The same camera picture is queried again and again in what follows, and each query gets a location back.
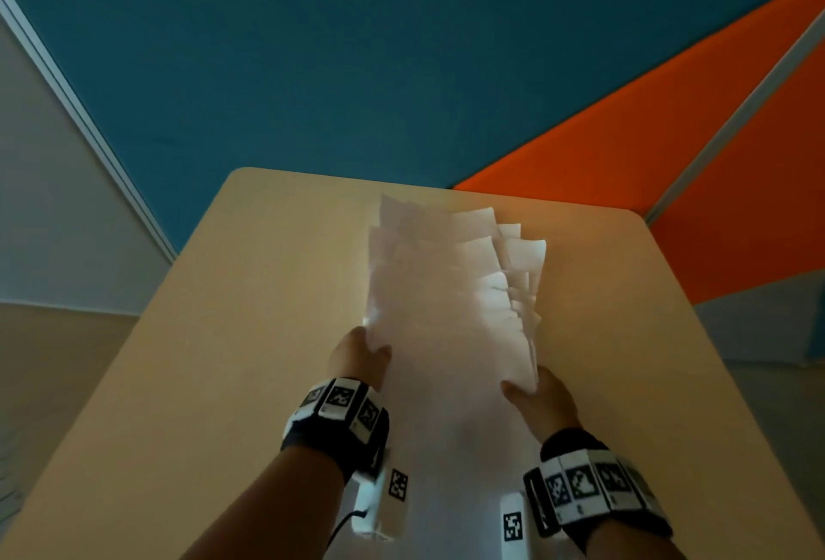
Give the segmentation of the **stack of white paper sheets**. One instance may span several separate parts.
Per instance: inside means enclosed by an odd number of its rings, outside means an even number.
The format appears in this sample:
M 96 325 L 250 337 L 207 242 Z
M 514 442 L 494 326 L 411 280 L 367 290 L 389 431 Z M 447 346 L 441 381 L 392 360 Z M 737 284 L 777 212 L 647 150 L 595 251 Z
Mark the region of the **stack of white paper sheets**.
M 446 210 L 382 194 L 368 234 L 365 325 L 393 359 L 383 394 L 402 534 L 369 560 L 499 560 L 500 500 L 535 442 L 502 381 L 538 384 L 537 305 L 548 246 L 491 207 Z

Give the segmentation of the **person's right forearm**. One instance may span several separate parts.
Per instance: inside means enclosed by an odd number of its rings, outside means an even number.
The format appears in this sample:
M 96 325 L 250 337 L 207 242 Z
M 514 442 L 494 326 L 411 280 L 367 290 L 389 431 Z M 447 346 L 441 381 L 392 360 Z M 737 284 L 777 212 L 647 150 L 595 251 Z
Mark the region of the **person's right forearm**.
M 587 560 L 687 560 L 670 539 L 613 519 L 593 531 L 584 556 Z

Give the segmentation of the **person's left hand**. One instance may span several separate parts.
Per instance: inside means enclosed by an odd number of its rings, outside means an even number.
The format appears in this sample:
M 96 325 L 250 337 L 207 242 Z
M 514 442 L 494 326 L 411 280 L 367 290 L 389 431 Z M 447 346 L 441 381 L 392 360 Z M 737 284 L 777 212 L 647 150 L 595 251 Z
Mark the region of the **person's left hand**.
M 327 362 L 327 378 L 351 378 L 369 386 L 369 350 L 364 326 L 351 329 L 338 342 Z

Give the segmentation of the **grey partition frame post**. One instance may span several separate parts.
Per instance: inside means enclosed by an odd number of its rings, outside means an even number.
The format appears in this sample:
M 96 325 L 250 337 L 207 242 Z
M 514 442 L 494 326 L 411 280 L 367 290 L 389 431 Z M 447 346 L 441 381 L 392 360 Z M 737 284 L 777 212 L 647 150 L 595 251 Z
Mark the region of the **grey partition frame post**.
M 769 98 L 788 82 L 823 40 L 825 40 L 825 7 L 645 213 L 644 220 L 648 228 L 651 228 L 662 217 L 710 163 L 739 135 L 766 105 Z

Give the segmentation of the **orange partition panel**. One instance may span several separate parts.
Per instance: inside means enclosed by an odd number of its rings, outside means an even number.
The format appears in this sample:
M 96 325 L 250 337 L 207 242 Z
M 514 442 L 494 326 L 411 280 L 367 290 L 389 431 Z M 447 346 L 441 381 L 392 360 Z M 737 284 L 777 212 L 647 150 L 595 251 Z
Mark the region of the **orange partition panel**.
M 771 0 L 455 189 L 645 213 L 823 9 Z
M 652 233 L 692 304 L 825 268 L 825 43 Z

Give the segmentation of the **person's right hand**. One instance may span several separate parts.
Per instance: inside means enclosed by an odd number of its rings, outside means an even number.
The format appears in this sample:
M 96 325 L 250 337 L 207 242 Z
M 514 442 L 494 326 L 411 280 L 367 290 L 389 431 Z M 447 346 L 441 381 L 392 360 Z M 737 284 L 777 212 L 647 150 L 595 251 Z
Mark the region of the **person's right hand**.
M 572 394 L 551 369 L 537 366 L 533 415 L 521 415 L 531 435 L 543 444 L 562 430 L 583 429 Z

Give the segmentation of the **grey partition base panel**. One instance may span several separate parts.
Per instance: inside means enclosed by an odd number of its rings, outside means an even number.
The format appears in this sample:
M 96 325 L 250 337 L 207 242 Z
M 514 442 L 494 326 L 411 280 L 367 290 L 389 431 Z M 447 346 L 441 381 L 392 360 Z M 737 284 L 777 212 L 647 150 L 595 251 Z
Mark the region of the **grey partition base panel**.
M 825 269 L 695 305 L 725 361 L 825 364 Z

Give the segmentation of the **blue partition panel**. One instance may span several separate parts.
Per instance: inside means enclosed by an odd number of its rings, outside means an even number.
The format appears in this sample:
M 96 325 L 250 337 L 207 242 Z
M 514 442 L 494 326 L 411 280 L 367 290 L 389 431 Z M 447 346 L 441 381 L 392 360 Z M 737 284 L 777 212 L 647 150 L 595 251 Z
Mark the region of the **blue partition panel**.
M 241 167 L 447 188 L 769 0 L 15 0 L 181 250 Z

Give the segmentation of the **white partition frame strip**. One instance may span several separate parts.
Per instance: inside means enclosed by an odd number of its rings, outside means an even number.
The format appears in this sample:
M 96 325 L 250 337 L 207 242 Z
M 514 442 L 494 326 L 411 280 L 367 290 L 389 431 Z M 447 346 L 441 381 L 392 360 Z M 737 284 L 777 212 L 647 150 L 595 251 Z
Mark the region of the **white partition frame strip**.
M 0 18 L 3 19 L 15 40 L 53 92 L 58 103 L 79 131 L 104 171 L 123 195 L 131 210 L 138 217 L 161 253 L 173 263 L 179 251 L 162 229 L 153 211 L 129 177 L 114 149 L 104 137 L 86 107 L 77 96 L 71 83 L 57 65 L 46 45 L 16 0 L 0 0 Z

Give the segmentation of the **person's left forearm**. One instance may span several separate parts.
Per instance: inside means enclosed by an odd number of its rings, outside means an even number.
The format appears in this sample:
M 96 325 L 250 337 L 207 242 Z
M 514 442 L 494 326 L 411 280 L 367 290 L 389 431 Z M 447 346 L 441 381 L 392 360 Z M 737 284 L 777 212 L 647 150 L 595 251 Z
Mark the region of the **person's left forearm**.
M 328 455 L 289 447 L 180 560 L 323 560 L 344 490 Z

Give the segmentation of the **black wristband with marker tags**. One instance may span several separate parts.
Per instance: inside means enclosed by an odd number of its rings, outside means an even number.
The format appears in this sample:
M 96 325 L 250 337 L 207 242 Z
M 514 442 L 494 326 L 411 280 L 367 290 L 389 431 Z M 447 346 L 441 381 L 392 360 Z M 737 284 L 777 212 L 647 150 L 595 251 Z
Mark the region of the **black wristband with marker tags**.
M 281 450 L 318 451 L 335 462 L 345 482 L 375 482 L 389 430 L 388 409 L 375 388 L 356 378 L 332 378 L 311 388 L 289 417 Z
M 542 443 L 541 464 L 524 474 L 538 536 L 563 533 L 584 553 L 607 520 L 672 539 L 671 522 L 639 469 L 586 430 L 561 430 Z

